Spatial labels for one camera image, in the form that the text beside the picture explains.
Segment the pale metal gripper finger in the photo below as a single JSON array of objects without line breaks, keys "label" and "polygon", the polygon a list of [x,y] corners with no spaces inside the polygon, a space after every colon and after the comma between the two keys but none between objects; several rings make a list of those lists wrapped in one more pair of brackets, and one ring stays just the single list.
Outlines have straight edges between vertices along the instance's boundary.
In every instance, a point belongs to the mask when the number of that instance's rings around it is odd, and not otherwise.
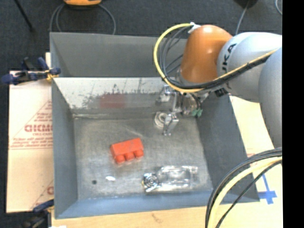
[{"label": "pale metal gripper finger", "polygon": [[164,123],[163,123],[163,135],[164,136],[170,135],[170,130],[169,130],[170,124],[171,124],[171,117],[166,116],[164,119]]},{"label": "pale metal gripper finger", "polygon": [[177,123],[179,122],[179,119],[176,114],[169,114],[168,115],[168,126],[167,126],[167,134],[171,135],[172,130],[176,127]]}]

